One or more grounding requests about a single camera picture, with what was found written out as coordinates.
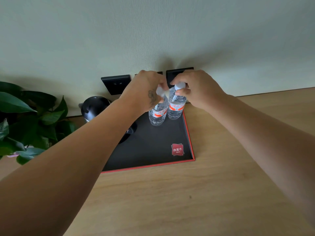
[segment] forearm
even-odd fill
[[[207,111],[315,224],[315,137],[227,95]]]
[[[6,235],[62,235],[141,113],[121,100],[0,183]]]

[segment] tattoo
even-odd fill
[[[151,106],[154,106],[155,105],[155,102],[157,101],[157,95],[155,94],[155,92],[153,90],[149,90],[148,92],[148,96],[149,98],[151,99]]]

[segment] black tray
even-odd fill
[[[177,120],[166,116],[158,127],[150,123],[148,113],[136,123],[136,132],[116,146],[102,173],[195,160],[184,112]],[[184,154],[173,155],[172,144],[183,144]]]

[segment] black kettle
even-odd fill
[[[100,114],[105,108],[110,105],[110,101],[102,96],[93,96],[86,99],[83,103],[79,104],[81,113],[84,119],[89,122]],[[126,131],[119,143],[124,142],[128,137],[137,130],[137,124],[134,122]]]

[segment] red label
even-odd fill
[[[172,155],[182,156],[184,155],[183,144],[172,144]]]

